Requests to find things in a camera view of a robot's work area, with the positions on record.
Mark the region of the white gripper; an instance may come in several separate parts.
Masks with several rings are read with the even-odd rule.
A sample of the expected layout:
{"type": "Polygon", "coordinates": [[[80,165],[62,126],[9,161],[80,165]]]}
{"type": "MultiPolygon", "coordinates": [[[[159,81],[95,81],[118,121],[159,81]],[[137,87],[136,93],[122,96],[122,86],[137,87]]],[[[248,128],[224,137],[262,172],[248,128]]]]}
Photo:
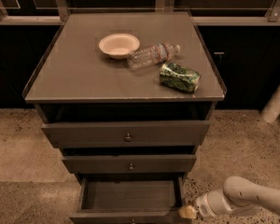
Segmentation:
{"type": "Polygon", "coordinates": [[[201,217],[210,218],[230,214],[232,211],[231,201],[223,193],[222,189],[216,189],[200,195],[195,199],[194,207],[184,205],[178,209],[178,214],[182,218],[195,219],[198,212],[201,217]]]}

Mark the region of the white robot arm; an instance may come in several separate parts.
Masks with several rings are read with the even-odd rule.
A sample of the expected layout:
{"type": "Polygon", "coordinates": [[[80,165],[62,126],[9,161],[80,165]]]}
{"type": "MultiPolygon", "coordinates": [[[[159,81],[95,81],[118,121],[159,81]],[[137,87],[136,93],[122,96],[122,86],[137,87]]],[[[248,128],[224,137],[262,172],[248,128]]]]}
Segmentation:
{"type": "Polygon", "coordinates": [[[240,176],[230,176],[220,189],[200,195],[194,204],[183,205],[178,214],[187,219],[252,216],[261,207],[280,216],[280,189],[261,186],[240,176]]]}

